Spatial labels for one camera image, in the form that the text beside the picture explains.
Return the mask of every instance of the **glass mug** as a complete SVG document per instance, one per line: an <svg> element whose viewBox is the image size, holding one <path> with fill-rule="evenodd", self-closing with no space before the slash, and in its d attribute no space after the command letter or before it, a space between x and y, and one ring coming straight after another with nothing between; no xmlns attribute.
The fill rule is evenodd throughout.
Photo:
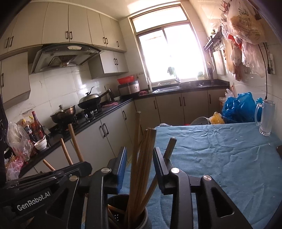
<svg viewBox="0 0 282 229"><path fill-rule="evenodd" d="M257 112L262 108L261 121L257 121ZM255 124L259 126L259 132L264 136L269 136L273 125L275 103L271 100L263 100L263 103L258 103L255 108Z"/></svg>

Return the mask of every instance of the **range hood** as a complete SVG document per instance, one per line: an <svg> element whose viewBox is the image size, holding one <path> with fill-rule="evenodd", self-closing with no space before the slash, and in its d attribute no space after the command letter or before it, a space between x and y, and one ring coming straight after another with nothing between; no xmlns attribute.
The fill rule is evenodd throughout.
<svg viewBox="0 0 282 229"><path fill-rule="evenodd" d="M99 49L84 44L45 45L36 53L30 73L78 66L100 52Z"/></svg>

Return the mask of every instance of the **window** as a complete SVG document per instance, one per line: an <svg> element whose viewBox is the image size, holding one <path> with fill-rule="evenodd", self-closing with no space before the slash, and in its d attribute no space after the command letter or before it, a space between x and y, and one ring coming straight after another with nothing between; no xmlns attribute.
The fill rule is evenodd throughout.
<svg viewBox="0 0 282 229"><path fill-rule="evenodd" d="M200 47L180 6L142 14L132 22L153 85L205 73Z"/></svg>

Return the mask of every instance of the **frying pan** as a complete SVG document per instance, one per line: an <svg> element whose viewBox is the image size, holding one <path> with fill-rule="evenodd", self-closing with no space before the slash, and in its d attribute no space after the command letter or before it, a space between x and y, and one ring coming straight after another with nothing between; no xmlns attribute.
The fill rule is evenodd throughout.
<svg viewBox="0 0 282 229"><path fill-rule="evenodd" d="M109 89L109 90L105 91L103 94L98 95L98 94L90 94L91 90L90 90L90 92L86 93L85 97L83 97L82 99L79 100L78 106L81 109L89 109L89 108L96 109L97 105L101 101L101 98L110 92L110 89Z"/></svg>

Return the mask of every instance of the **cooking pot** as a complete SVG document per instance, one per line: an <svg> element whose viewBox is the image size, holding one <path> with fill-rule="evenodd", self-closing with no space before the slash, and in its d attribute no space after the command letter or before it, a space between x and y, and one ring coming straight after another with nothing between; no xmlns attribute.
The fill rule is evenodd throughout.
<svg viewBox="0 0 282 229"><path fill-rule="evenodd" d="M81 109L89 109L89 108L93 108L96 109L97 105L100 103L101 98L103 96L105 96L106 94L108 94L109 92L111 92L111 89L105 91L103 94L99 95L99 94L91 94L92 88L90 89L90 92L86 93L86 96L81 98L79 100L79 104L78 106Z"/></svg>
<svg viewBox="0 0 282 229"><path fill-rule="evenodd" d="M53 122L62 123L73 119L75 115L75 105L65 108L63 104L59 105L59 109L50 115Z"/></svg>

